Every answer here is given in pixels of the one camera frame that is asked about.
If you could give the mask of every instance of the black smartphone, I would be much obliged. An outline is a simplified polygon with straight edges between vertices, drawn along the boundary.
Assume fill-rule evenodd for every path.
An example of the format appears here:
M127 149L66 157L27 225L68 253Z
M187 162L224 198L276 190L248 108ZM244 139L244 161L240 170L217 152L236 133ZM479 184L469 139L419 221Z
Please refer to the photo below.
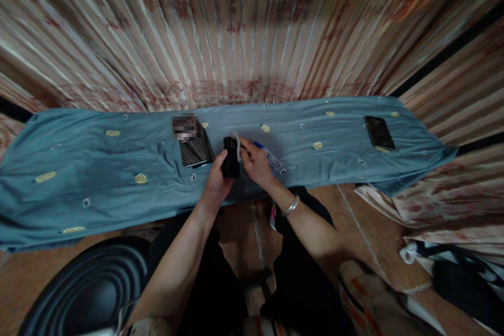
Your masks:
M196 167L210 163L212 153L208 138L200 123L197 122L196 138L180 141L180 154L184 167Z
M379 117L364 117L367 126L367 132L371 138L371 143L375 147L381 147L386 150L395 150L395 144L390 135L387 123L383 118Z

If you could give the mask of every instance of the tiled floor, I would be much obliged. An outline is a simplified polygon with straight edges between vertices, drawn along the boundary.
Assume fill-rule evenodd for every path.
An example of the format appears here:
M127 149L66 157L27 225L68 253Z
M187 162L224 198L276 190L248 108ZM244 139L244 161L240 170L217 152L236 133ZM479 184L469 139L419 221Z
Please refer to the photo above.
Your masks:
M415 293L415 299L438 318L448 335L487 335L474 320L434 293L428 274L419 264L402 262L398 250L407 230L364 202L353 192L353 187L343 184L309 190L333 218L341 238L341 260L360 259L396 290ZM225 207L215 222L224 255L241 282L264 268L273 271L282 236L269 226L270 211L270 201L242 203ZM87 237L69 248L0 255L0 334L16 334L33 301L68 261L89 246L120 233ZM268 284L273 292L274 277ZM247 290L246 298L249 313L258 314L265 301L262 290Z

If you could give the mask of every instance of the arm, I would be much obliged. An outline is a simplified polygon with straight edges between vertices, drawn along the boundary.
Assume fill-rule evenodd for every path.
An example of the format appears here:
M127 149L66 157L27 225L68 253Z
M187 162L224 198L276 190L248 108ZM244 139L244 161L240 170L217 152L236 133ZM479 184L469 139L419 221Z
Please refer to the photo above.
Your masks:
M272 175L266 152L246 139L240 138L240 141L241 145L250 153L249 156L244 149L240 152L247 174L271 196L282 212L285 212L296 196ZM324 273L332 281L337 279L338 264L334 259L341 254L338 232L302 201L287 216L287 220L310 256Z
M168 248L131 313L128 326L146 317L164 317L173 334L182 320L194 280L200 267L206 240L232 179L222 177L227 151L213 163L205 191Z

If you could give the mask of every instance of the bangle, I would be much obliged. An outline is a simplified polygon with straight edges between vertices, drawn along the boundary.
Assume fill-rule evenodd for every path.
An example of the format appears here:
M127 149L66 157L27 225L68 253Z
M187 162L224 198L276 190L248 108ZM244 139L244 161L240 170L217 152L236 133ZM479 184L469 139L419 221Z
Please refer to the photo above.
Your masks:
M280 212L282 214L282 216L287 217L290 213L292 213L296 209L296 206L298 205L298 203L299 203L299 196L296 195L296 199L294 200L294 202L292 202L290 204L290 206L287 209L287 211L285 211L285 213Z

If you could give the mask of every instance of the teal fabric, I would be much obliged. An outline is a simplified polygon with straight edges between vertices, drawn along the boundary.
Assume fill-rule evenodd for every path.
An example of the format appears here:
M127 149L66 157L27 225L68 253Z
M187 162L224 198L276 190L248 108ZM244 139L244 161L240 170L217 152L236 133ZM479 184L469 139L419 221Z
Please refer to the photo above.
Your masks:
M397 112L399 117L392 117ZM32 117L0 167L0 238L5 247L69 240L172 217L191 209L210 165L182 166L171 117L186 112L101 113L51 109ZM275 173L286 186L375 183L392 196L457 148L443 145L392 97L335 97L282 104L246 104L195 110L214 152L238 131L258 141L287 169ZM397 150L374 148L364 116L386 120ZM265 124L271 131L266 133ZM107 136L107 130L120 132ZM313 144L322 143L316 150ZM42 183L36 177L56 172ZM192 174L196 180L191 181ZM144 174L139 185L135 176ZM242 172L225 204L264 193ZM89 206L83 201L89 199ZM64 230L84 227L75 233Z

